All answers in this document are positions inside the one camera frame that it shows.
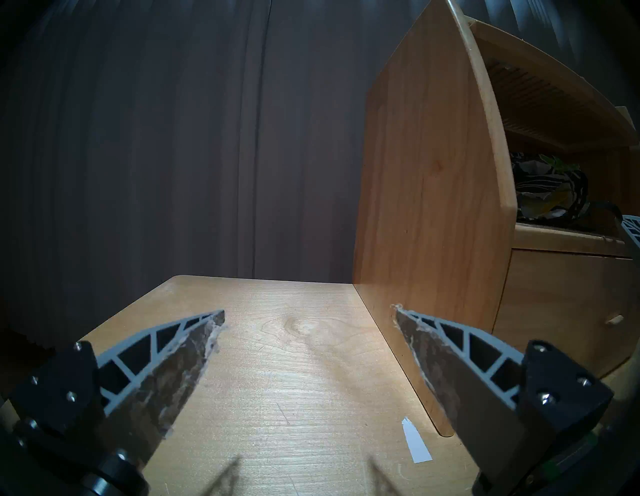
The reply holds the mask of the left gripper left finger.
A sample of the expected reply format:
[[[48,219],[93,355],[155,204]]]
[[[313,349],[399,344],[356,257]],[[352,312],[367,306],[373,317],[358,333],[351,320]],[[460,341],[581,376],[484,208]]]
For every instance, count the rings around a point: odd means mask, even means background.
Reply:
[[[122,450],[145,466],[204,375],[225,311],[143,329],[96,355],[81,340],[32,371],[9,395],[21,420],[91,452]]]

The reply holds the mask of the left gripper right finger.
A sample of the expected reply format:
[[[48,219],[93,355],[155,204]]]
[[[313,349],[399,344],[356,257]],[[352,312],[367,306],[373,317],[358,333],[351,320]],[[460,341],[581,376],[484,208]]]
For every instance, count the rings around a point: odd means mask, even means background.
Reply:
[[[614,392],[544,340],[521,353],[463,324],[397,306],[420,376],[479,469],[472,493],[559,493],[597,445]]]

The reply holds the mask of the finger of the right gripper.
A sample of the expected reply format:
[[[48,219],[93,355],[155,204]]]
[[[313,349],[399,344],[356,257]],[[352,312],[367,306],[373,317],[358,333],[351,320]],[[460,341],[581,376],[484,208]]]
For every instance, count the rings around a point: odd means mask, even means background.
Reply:
[[[623,215],[621,217],[621,231],[634,248],[639,249],[639,216]]]

